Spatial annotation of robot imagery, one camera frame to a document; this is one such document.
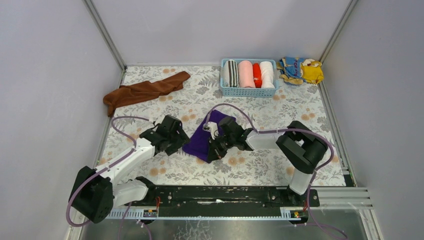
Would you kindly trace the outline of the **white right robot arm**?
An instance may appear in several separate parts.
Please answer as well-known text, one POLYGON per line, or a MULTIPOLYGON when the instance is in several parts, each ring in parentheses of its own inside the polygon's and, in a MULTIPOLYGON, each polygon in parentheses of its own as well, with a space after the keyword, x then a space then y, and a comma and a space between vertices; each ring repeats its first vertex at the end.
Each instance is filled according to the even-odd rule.
POLYGON ((318 163, 330 147, 326 139, 296 120, 285 129, 255 131, 241 127, 228 116, 219 123, 209 121, 202 129, 210 134, 208 163, 222 159, 233 147, 240 151, 281 150, 295 168, 288 188, 299 196, 307 191, 318 163))

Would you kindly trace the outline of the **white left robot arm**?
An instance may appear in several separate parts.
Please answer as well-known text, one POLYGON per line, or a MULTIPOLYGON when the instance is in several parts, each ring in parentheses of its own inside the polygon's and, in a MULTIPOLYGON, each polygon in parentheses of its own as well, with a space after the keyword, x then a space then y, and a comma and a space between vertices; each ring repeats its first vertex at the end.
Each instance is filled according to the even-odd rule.
POLYGON ((176 153, 190 138, 183 130, 181 120, 165 115, 161 121, 142 132, 138 138, 119 130, 111 121, 112 128, 132 141, 131 147, 117 157, 95 168, 85 166, 79 170, 66 206, 66 220, 73 227, 84 223, 71 220, 71 209, 75 209, 89 222, 100 223, 115 207, 143 200, 148 192, 148 184, 134 179, 121 183, 135 167, 164 152, 168 156, 176 153))

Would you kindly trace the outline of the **purple towel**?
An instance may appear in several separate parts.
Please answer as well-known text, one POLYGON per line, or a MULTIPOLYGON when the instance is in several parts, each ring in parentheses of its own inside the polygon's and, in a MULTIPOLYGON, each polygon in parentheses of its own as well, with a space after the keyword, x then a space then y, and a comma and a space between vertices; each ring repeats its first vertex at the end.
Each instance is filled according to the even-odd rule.
MULTIPOLYGON (((210 114, 208 122, 219 124, 219 122, 225 117, 230 117, 231 119, 236 120, 235 117, 226 115, 218 110, 213 110, 210 114)), ((211 156, 209 157, 209 139, 211 138, 211 133, 203 129, 204 125, 206 124, 206 120, 207 115, 201 122, 201 124, 197 127, 194 134, 191 136, 189 143, 185 144, 182 147, 182 150, 186 154, 195 156, 200 160, 210 164, 212 161, 220 160, 221 158, 218 157, 217 152, 215 150, 211 151, 211 156)))

